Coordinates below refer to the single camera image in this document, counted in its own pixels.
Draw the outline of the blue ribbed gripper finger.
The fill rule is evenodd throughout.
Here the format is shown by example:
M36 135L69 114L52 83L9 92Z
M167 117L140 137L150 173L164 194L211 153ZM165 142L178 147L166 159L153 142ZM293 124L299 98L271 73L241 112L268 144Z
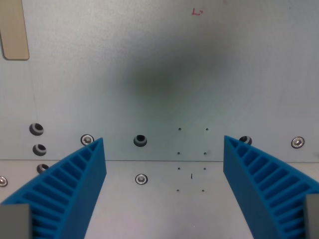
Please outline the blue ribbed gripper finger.
M319 183L289 164L224 137L223 172L255 239L304 239L304 201Z
M106 174L100 138L50 166L1 204L30 206L35 239L83 239Z

